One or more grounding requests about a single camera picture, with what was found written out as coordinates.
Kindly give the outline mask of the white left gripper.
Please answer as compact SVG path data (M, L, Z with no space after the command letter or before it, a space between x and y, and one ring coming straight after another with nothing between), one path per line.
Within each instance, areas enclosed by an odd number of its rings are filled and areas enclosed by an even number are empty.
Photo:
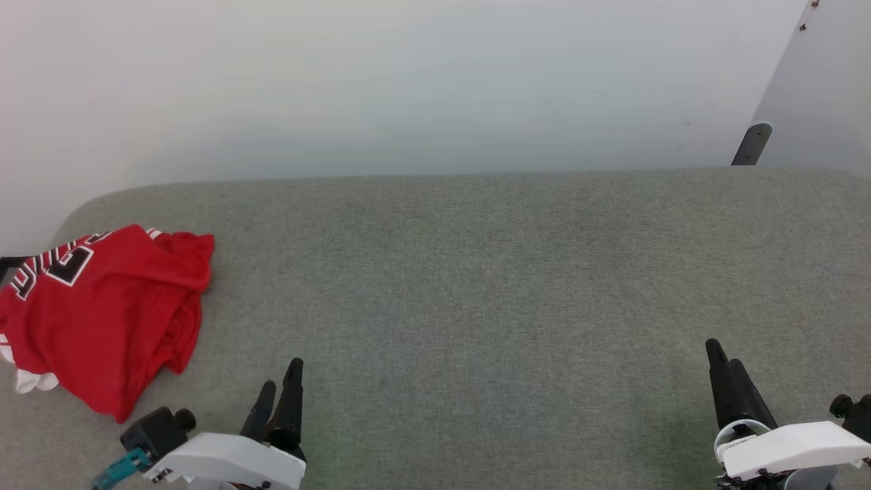
M307 471L301 448L303 366L302 359L289 363L274 413L276 385L264 382L242 436L202 432L150 466L144 478L155 484L182 481L189 489L301 488ZM271 447L255 441L264 438Z

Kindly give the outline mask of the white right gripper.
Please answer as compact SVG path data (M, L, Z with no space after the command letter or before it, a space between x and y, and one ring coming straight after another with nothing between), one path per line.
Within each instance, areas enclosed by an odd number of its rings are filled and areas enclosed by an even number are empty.
M831 421L779 428L752 378L721 343L705 342L710 390L718 428L714 453L722 475L719 489L832 489L840 466L869 460L870 444ZM736 396L741 412L738 416Z

